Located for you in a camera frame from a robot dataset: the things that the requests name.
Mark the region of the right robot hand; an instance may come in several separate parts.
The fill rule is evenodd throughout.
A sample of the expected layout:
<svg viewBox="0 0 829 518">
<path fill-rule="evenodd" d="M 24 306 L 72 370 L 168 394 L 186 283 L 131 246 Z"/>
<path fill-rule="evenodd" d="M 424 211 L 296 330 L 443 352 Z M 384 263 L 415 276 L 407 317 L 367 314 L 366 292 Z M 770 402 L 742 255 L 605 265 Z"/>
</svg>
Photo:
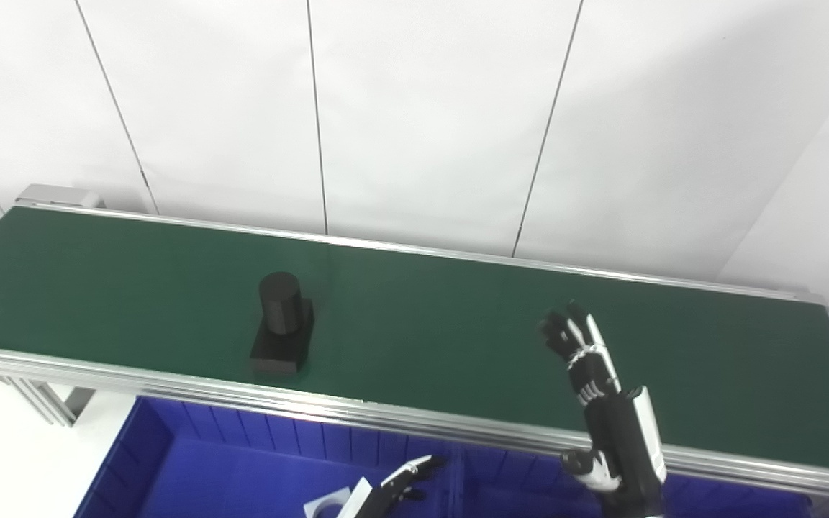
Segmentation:
<svg viewBox="0 0 829 518">
<path fill-rule="evenodd" d="M 605 517 L 663 517 L 667 466 L 647 386 L 625 388 L 592 314 L 576 302 L 540 322 L 566 365 L 590 447 L 560 453 L 563 471 L 597 496 Z"/>
</svg>

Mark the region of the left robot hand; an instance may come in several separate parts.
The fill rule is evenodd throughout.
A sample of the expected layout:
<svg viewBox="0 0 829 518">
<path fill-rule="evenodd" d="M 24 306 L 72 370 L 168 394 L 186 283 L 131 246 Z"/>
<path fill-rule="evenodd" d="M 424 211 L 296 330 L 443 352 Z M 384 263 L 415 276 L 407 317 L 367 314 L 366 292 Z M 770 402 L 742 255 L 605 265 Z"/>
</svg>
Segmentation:
<svg viewBox="0 0 829 518">
<path fill-rule="evenodd" d="M 421 501 L 425 492 L 415 488 L 415 483 L 429 480 L 443 468 L 447 458 L 441 455 L 424 455 L 402 463 L 382 482 L 373 485 L 360 478 L 350 489 L 348 500 L 341 506 L 339 517 L 387 517 L 397 504 L 406 499 Z"/>
</svg>

